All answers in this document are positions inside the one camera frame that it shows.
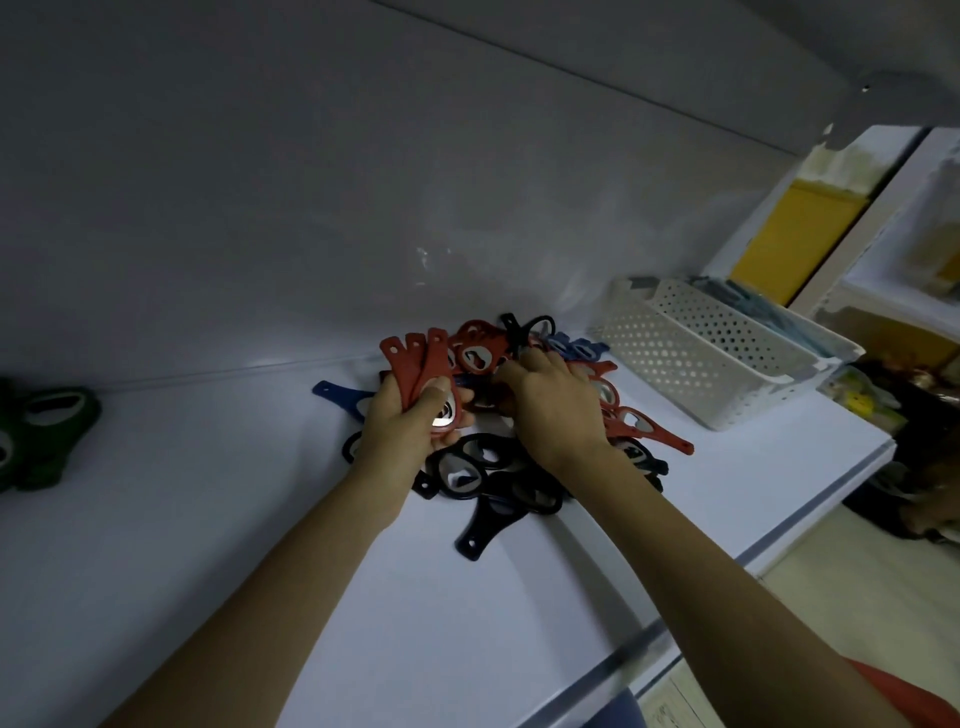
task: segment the white wall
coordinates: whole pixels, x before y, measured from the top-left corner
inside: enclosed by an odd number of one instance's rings
[[[34,382],[574,328],[614,275],[700,270],[792,161],[367,2],[0,33],[0,372]]]

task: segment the shelving unit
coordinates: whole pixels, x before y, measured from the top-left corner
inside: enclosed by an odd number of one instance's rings
[[[845,306],[923,328],[960,344],[960,305],[930,296],[908,283],[843,278],[830,291],[824,309],[839,310]]]
[[[927,293],[924,277],[935,268],[913,261],[960,192],[958,161],[960,131],[931,132],[790,308],[812,317],[851,306],[960,343],[960,305]]]

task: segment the pile of bottle openers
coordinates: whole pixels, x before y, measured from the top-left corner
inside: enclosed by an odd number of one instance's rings
[[[505,361],[516,358],[528,347],[557,352],[571,370],[582,368],[597,390],[607,437],[624,450],[638,470],[657,490],[663,490],[660,478],[668,466],[640,444],[646,438],[693,454],[693,445],[663,429],[643,413],[622,406],[616,388],[605,378],[615,370],[611,361],[600,361],[609,350],[606,344],[587,339],[571,341],[556,331],[549,316],[538,316],[521,326],[513,314],[500,317],[502,326],[471,320],[456,333],[431,328],[425,334],[408,333],[401,341],[392,336],[380,342],[380,350],[394,373],[403,408],[417,401],[426,382],[437,376],[448,377],[455,386],[447,394],[444,409],[433,422],[433,434],[441,437],[456,429],[465,409],[496,413],[496,393],[491,378]],[[381,372],[381,378],[388,374]],[[458,387],[474,392],[469,404],[460,401]],[[348,389],[322,381],[314,394],[345,409],[359,423],[364,416],[358,404],[374,392]],[[348,462],[360,440],[360,432],[351,435],[343,446]],[[515,437],[476,432],[462,437],[455,445],[435,451],[423,464],[413,490],[430,499],[437,493],[459,500],[476,499],[473,518],[455,547],[471,561],[480,558],[487,544],[511,523],[528,513],[551,515],[560,510],[569,493],[549,473],[540,468]]]

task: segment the forearm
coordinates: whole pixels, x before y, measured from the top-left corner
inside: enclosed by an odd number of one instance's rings
[[[370,489],[340,483],[104,724],[273,726],[303,664],[385,523]]]
[[[566,487],[623,552],[730,725],[906,726],[860,675],[613,449]]]

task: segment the perforated basket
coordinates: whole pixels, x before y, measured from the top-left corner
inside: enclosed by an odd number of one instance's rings
[[[711,429],[727,429],[815,389],[843,363],[817,356],[680,280],[663,280],[652,298],[647,295],[629,283],[621,286],[602,339],[637,375]],[[834,351],[852,358],[863,353],[842,336],[803,323]]]

